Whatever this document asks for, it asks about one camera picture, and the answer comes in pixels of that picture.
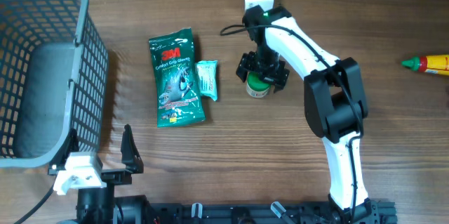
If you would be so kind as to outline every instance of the basket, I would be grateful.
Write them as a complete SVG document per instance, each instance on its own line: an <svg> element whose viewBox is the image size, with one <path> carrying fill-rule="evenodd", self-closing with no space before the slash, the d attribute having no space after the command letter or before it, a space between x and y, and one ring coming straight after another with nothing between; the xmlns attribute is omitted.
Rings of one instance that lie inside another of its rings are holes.
<svg viewBox="0 0 449 224"><path fill-rule="evenodd" d="M0 0L0 168L97 151L108 64L88 0Z"/></svg>

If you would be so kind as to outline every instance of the red label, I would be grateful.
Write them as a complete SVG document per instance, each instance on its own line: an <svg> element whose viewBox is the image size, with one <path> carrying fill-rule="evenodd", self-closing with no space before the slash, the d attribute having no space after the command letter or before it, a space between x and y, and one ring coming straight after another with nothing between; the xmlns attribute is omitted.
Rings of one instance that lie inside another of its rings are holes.
<svg viewBox="0 0 449 224"><path fill-rule="evenodd" d="M170 49L162 52L162 60L169 60L180 56L181 56L180 48Z"/></svg>

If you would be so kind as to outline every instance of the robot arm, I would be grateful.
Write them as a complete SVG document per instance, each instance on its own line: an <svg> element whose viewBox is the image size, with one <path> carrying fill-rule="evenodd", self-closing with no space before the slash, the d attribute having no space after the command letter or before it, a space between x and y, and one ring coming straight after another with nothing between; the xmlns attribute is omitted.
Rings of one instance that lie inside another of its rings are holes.
<svg viewBox="0 0 449 224"><path fill-rule="evenodd" d="M341 77L358 116L365 118L368 115L368 107L360 69L351 58L341 61L320 48L297 26L295 19L286 9L269 7L272 5L273 0L245 0L243 24L248 28L250 38L257 43L257 52L244 54L236 73L245 81L247 72L256 72L260 80L275 85L276 92L285 86L289 75L289 71L284 68L285 63L279 60L281 56L304 79L307 122L323 141L328 157L331 177L330 201L344 215L345 211L348 212L348 209L352 208L354 200L353 173L356 175L355 205L359 206L369 199L361 173L360 139L357 138L360 133L356 118L344 100L343 93L330 94L329 86L341 87L333 81L330 71L337 72ZM275 25L277 28L257 28L260 25ZM293 31L302 40L287 30ZM328 65L318 60L310 48L321 55Z"/></svg>

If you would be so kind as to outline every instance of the wooden table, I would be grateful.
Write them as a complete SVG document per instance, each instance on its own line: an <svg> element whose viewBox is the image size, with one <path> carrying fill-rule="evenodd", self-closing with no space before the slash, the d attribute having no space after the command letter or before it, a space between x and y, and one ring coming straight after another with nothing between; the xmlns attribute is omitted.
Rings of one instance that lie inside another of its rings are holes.
<svg viewBox="0 0 449 224"><path fill-rule="evenodd" d="M370 114L361 143L363 179L373 199L396 202L400 223L449 220L449 78L418 74L400 62L449 53L449 0L276 0L318 44L361 66ZM235 75L247 34L220 37L239 23L243 0L90 0L109 50L100 157L120 163L123 126L133 127L145 173L116 196L191 204L323 201L329 171L322 142L304 118L303 87L250 98ZM156 128L148 38L192 27L197 60L219 60L219 100L203 99L207 121ZM45 169L3 171L0 222L29 211L52 183ZM56 194L29 220L75 217L76 191Z"/></svg>

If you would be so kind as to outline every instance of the green package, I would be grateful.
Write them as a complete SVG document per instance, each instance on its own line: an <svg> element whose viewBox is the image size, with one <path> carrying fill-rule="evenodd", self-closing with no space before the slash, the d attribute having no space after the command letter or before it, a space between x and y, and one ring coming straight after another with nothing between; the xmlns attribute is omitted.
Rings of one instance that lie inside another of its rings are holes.
<svg viewBox="0 0 449 224"><path fill-rule="evenodd" d="M185 126L204 121L195 75L192 29L151 38L149 50L158 96L157 126Z"/></svg>

